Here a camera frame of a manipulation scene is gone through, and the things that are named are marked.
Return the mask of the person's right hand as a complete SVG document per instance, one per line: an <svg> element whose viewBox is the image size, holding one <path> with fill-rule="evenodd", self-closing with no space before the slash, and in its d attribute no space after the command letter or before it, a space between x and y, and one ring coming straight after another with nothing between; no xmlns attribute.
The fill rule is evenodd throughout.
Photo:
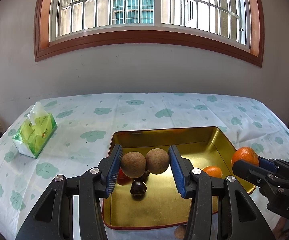
<svg viewBox="0 0 289 240"><path fill-rule="evenodd" d="M289 220L280 217L272 232L275 239L289 239Z"/></svg>

